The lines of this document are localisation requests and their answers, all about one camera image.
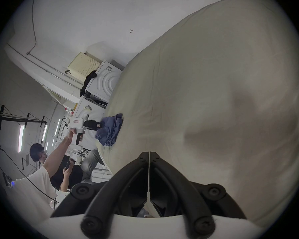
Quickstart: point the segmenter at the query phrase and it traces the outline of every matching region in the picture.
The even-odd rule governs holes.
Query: gray pants
[[[93,149],[88,153],[88,156],[84,159],[82,165],[80,166],[83,171],[82,181],[89,184],[94,184],[95,182],[91,181],[91,174],[96,165],[100,163],[104,165],[100,154],[97,149]]]

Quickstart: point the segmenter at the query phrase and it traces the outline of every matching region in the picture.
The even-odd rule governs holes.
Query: blue cloth
[[[122,116],[123,114],[116,114],[115,116],[102,118],[100,122],[101,128],[96,131],[95,136],[101,145],[112,146],[115,143],[123,124]]]

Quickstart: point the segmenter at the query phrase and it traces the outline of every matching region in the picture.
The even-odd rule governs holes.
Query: white sheet
[[[113,173],[155,151],[266,227],[299,184],[299,37],[272,0],[207,6],[128,63],[105,116],[117,113],[115,145],[97,143]]]

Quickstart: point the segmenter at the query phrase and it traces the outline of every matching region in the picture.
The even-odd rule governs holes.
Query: fluorescent light
[[[20,126],[18,152],[20,152],[22,150],[23,131],[24,131],[24,125]]]
[[[54,136],[56,136],[56,132],[58,131],[59,124],[60,124],[60,120],[61,120],[61,119],[59,119],[58,125],[56,126],[56,130],[55,130]]]
[[[46,124],[46,126],[44,127],[42,141],[44,141],[44,138],[46,137],[47,128],[48,128],[48,124]]]

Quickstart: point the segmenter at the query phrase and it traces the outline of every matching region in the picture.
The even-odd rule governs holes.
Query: washing machine
[[[90,80],[85,91],[92,99],[108,103],[122,71],[104,60],[95,73],[97,76]]]
[[[104,108],[84,99],[84,97],[81,97],[73,113],[73,117],[82,118],[88,114],[89,120],[101,121],[104,111]],[[95,139],[95,134],[96,131],[88,129],[85,130],[85,134],[82,139],[83,148],[88,150],[96,149],[95,142],[97,140]]]

